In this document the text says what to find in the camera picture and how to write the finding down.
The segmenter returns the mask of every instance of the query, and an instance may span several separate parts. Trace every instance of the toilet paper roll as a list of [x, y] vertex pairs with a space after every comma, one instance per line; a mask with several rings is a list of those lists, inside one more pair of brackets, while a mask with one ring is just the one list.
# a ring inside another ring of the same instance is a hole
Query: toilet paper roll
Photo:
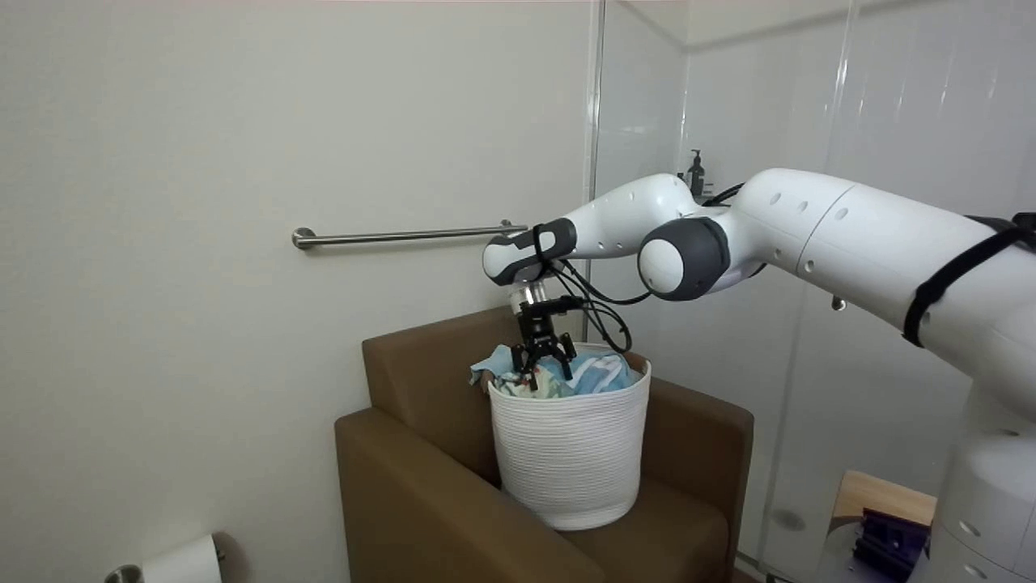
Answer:
[[150, 560], [139, 569], [142, 583], [224, 583], [218, 542], [209, 534]]

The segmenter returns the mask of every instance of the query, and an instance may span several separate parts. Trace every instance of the grab bar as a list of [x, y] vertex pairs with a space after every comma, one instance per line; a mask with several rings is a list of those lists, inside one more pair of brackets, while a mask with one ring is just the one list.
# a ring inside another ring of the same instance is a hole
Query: grab bar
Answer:
[[329, 233], [318, 237], [312, 228], [297, 228], [292, 233], [292, 243], [297, 248], [321, 248], [321, 246], [371, 246], [371, 243], [401, 243], [401, 241], [472, 241], [472, 237], [498, 237], [523, 230], [512, 219], [501, 219], [498, 228], [462, 228], [462, 230], [396, 230], [396, 233]]

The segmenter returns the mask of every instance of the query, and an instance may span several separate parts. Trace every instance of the white bucket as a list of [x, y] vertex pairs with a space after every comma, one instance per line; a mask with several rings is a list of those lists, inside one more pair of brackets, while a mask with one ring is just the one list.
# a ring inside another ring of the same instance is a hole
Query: white bucket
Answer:
[[617, 522], [641, 489], [652, 363], [615, 391], [523, 397], [488, 388], [505, 493], [556, 530]]

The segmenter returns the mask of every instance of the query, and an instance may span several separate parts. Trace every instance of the chair backrest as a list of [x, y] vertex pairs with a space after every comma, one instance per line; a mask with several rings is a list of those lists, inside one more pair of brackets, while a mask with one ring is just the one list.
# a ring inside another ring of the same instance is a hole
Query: chair backrest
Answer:
[[488, 397], [470, 367], [498, 343], [520, 343], [512, 306], [361, 339], [369, 397], [388, 418], [498, 482]]

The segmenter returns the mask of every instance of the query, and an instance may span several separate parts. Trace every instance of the armchair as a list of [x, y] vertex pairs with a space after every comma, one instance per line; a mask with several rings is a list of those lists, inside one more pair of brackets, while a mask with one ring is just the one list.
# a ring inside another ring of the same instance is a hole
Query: armchair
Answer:
[[729, 583], [751, 413], [653, 378], [635, 508], [551, 530], [498, 489], [470, 363], [517, 343], [508, 306], [361, 343], [371, 409], [335, 420], [354, 583]]

